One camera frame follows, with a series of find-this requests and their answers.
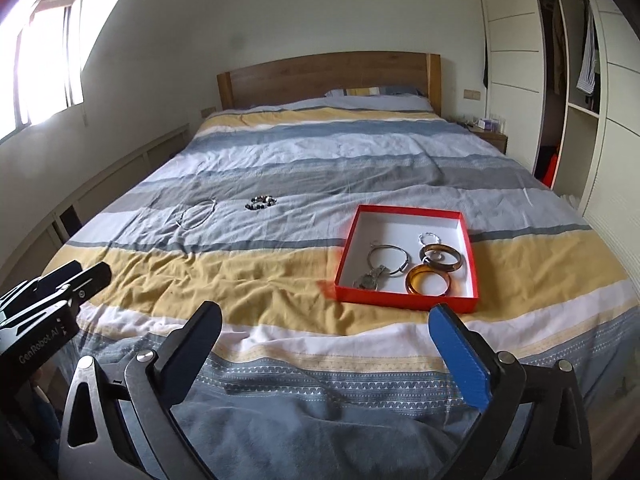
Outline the amber resin bangle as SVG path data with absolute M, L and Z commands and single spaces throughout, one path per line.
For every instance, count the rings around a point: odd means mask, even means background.
M 414 266 L 405 278 L 405 289 L 410 295 L 445 296 L 451 286 L 448 273 L 437 270 L 427 264 Z

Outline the dark tortoiseshell bangle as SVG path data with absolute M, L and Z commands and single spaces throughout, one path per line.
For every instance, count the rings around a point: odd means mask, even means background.
M 446 273 L 456 272 L 464 263 L 463 256 L 457 249 L 439 243 L 424 245 L 419 258 L 427 266 Z

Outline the red jewelry box tray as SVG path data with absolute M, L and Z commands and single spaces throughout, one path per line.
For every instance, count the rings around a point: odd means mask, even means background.
M 480 299 L 460 211 L 360 205 L 334 278 L 353 304 L 426 311 L 444 302 L 472 313 Z

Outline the silver metal clasp charm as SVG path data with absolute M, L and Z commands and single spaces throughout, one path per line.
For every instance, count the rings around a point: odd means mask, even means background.
M 380 266 L 372 268 L 367 273 L 362 274 L 359 278 L 356 279 L 356 281 L 352 283 L 352 286 L 354 286 L 356 289 L 377 290 L 378 279 L 381 276 L 385 276 L 388 274 L 390 274 L 390 269 L 387 266 L 384 266 L 384 264 L 381 264 Z

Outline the bright window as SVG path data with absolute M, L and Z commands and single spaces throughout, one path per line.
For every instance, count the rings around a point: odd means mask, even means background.
M 81 0 L 18 0 L 1 21 L 1 136 L 84 102 Z

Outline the wooden headboard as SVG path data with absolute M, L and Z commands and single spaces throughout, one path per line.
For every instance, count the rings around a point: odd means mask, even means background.
M 284 58 L 217 76 L 221 107 L 246 110 L 321 98 L 334 89 L 409 86 L 442 112 L 442 60 L 435 53 L 333 52 Z

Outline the wooden nightstand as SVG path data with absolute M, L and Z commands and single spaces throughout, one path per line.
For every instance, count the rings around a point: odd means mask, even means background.
M 486 143 L 492 145 L 502 154 L 506 154 L 506 147 L 508 146 L 508 137 L 499 132 L 497 129 L 485 129 L 480 126 L 480 123 L 476 118 L 457 118 L 456 123 L 469 130 L 470 133 L 475 134 Z

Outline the blue striped pillow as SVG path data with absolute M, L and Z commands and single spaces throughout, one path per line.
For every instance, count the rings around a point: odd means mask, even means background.
M 424 93 L 413 86 L 378 86 L 350 89 L 332 89 L 326 92 L 331 96 L 424 96 Z

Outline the hanging striped shirt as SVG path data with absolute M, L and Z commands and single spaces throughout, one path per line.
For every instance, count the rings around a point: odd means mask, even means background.
M 597 31 L 594 24 L 590 5 L 585 8 L 585 37 L 584 50 L 582 50 L 582 65 L 576 82 L 576 88 L 587 96 L 592 96 L 596 90 L 596 68 L 598 66 Z

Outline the white wardrobe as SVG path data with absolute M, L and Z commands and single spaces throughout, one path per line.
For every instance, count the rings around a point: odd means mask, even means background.
M 639 38 L 614 0 L 480 0 L 487 110 L 506 152 L 569 202 L 639 278 Z M 585 8 L 592 96 L 576 88 Z

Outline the low white wall cabinet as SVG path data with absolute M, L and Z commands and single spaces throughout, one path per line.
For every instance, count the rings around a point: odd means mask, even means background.
M 67 196 L 18 244 L 1 266 L 3 284 L 43 269 L 88 221 L 182 151 L 190 141 L 182 125 L 137 148 Z

